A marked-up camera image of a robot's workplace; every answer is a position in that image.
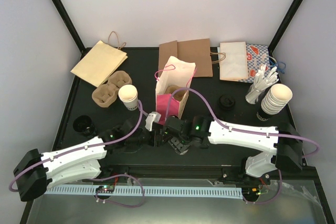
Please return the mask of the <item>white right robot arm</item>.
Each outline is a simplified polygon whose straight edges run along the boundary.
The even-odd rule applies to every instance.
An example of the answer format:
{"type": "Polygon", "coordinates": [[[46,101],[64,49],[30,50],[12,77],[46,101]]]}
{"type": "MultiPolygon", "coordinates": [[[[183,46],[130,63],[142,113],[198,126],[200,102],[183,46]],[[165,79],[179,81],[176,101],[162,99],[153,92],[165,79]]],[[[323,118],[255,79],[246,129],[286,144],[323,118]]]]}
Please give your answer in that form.
{"type": "Polygon", "coordinates": [[[275,126],[231,124],[208,116],[196,116],[192,121],[169,116],[163,124],[163,133],[183,145],[235,145],[260,151],[246,158],[238,171],[245,184],[277,169],[289,173],[302,171],[302,141],[291,134],[278,136],[280,131],[275,126]]]}

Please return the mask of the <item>cake print paper bag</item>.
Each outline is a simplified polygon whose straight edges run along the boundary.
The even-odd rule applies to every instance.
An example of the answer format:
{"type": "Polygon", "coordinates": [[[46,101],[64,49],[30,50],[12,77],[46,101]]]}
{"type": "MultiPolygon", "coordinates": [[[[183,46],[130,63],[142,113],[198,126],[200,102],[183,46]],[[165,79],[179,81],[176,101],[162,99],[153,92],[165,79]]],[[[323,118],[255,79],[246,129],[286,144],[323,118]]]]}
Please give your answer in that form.
{"type": "Polygon", "coordinates": [[[155,111],[161,114],[159,123],[164,124],[165,115],[182,117],[191,81],[196,70],[195,63],[188,63],[170,56],[163,69],[155,73],[155,111]]]}

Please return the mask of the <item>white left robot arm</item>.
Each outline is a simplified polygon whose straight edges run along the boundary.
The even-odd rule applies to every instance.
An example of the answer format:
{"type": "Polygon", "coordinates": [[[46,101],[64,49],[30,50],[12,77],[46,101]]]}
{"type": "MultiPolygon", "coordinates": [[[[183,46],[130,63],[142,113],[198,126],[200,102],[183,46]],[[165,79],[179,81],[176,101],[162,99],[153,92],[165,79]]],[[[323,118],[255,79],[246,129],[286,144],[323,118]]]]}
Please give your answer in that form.
{"type": "Polygon", "coordinates": [[[123,151],[134,145],[154,145],[161,131],[162,125],[156,122],[127,120],[63,150],[45,153],[30,150],[15,167],[9,189],[18,193],[22,202],[28,202],[48,189],[76,180],[98,178],[106,182],[112,177],[113,169],[99,162],[108,152],[123,151]]]}

